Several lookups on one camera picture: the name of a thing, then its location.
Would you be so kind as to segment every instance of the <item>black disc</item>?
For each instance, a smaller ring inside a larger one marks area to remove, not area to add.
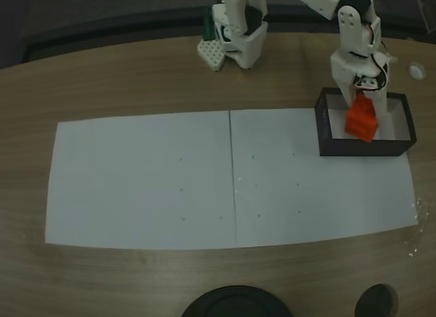
[[[249,286],[227,286],[195,300],[182,317],[292,317],[272,294]]]

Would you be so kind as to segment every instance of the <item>white robotic arm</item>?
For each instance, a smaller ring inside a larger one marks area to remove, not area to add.
[[[390,57],[379,52],[381,23],[373,0],[300,1],[329,20],[338,16],[341,46],[331,56],[332,76],[349,106],[356,92],[363,91],[373,100],[377,118],[383,118]],[[223,0],[214,5],[213,20],[222,57],[233,58],[242,68],[252,67],[266,37],[265,15],[266,0]]]

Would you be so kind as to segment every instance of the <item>wooden table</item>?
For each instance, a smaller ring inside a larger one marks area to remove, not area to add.
[[[76,52],[0,70],[0,314],[180,316],[202,293],[232,284],[282,299],[295,317],[354,316],[359,296],[389,284],[398,316],[436,311],[436,218],[411,258],[410,228],[334,241],[194,252],[104,250],[44,243],[50,159],[59,121],[159,112],[312,107],[334,87],[337,35],[269,34],[252,70],[213,73],[197,37]],[[386,40],[399,58],[389,90],[406,93],[418,143],[416,197],[436,195],[436,47]],[[421,62],[427,78],[411,79]]]

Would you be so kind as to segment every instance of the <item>white paper sheet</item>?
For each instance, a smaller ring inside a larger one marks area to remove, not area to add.
[[[46,242],[196,250],[416,223],[406,155],[320,157],[313,109],[230,116],[231,136],[228,112],[60,123]]]
[[[239,247],[411,226],[407,156],[320,157],[313,109],[232,111]]]
[[[228,112],[58,125],[46,242],[235,247],[234,221]]]

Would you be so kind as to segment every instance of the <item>red object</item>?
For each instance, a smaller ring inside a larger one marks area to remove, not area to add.
[[[372,142],[377,131],[377,118],[371,99],[359,93],[347,111],[345,131],[366,142]]]

